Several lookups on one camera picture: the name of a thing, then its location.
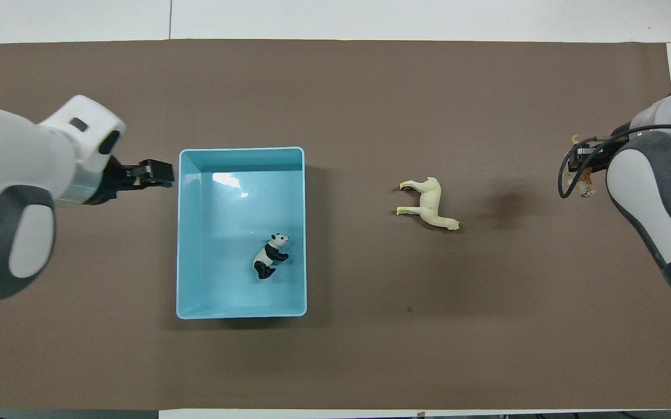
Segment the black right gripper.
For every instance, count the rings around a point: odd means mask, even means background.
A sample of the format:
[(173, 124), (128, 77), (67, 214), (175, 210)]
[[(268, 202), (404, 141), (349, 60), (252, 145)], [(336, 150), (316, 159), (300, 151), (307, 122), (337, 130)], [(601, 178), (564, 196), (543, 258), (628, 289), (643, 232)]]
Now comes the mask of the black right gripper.
[[(607, 169), (612, 158), (628, 141), (630, 141), (628, 136), (620, 136), (609, 145), (604, 146), (598, 153), (597, 143), (578, 143), (574, 145), (574, 157), (567, 159), (567, 174), (583, 174), (588, 169), (595, 173)], [(595, 154), (595, 156), (588, 163), (587, 157), (591, 154)]]

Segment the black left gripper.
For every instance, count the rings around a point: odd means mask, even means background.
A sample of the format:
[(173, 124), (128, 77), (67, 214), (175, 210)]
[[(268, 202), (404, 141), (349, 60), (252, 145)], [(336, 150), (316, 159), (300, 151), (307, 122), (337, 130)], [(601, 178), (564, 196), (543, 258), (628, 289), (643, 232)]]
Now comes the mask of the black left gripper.
[(156, 159), (145, 159), (139, 165), (123, 165), (114, 156), (109, 157), (95, 193), (86, 200), (88, 206), (103, 204), (118, 197), (119, 191), (171, 188), (175, 184), (172, 164)]

